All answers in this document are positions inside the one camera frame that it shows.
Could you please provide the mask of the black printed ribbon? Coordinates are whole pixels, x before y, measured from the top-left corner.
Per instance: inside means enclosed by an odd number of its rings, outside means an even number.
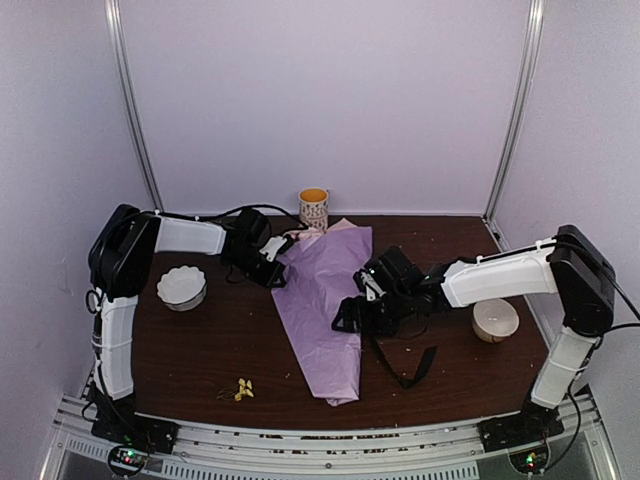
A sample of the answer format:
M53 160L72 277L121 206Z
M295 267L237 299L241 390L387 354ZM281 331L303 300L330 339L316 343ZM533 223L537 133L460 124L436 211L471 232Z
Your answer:
M408 390L426 379L438 347L425 341L428 321L421 318L400 322L394 334L369 334L368 344L377 363Z

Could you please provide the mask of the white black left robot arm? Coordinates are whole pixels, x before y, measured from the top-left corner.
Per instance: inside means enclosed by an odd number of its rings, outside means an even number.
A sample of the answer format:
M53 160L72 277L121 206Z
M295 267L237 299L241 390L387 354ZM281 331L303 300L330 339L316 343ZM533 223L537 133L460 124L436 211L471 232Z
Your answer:
M88 256L90 283L98 301L99 322L94 325L92 344L100 392L113 401L134 393L133 321L157 253L218 256L255 284L281 288L285 266L278 256L294 240L284 234L260 245L268 227L267 217L250 207L241 209L231 223L220 224L119 205Z

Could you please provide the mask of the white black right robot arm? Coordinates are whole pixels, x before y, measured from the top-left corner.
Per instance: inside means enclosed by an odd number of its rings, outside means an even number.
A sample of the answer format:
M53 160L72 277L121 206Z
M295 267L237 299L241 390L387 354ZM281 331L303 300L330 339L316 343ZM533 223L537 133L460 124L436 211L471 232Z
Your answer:
M528 247L459 257L428 272L393 246L370 259L353 279L359 293L341 301L331 327L371 337L395 335L400 321L413 314L429 316L524 295L558 295L562 330L531 387L532 404L512 423L513 433L526 442L550 426L549 410L563 400L614 320L614 269L573 225Z

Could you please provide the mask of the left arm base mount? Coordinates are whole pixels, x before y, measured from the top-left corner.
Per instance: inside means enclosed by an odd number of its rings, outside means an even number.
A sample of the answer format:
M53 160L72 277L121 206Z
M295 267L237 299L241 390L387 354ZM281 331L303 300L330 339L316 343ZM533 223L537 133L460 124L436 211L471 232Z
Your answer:
M171 454L177 440L179 425L165 420L136 418L136 431L122 424L96 420L91 434L114 443L106 457L107 467L116 475L131 477L141 473L151 456Z

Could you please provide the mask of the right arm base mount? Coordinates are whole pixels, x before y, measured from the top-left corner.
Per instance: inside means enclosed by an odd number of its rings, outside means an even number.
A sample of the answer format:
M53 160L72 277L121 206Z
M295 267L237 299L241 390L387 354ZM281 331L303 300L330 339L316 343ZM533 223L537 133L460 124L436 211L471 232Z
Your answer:
M549 439L564 432L558 419L549 422L522 413L495 417L478 424L486 453L506 450L511 466L520 474L542 474L551 463Z

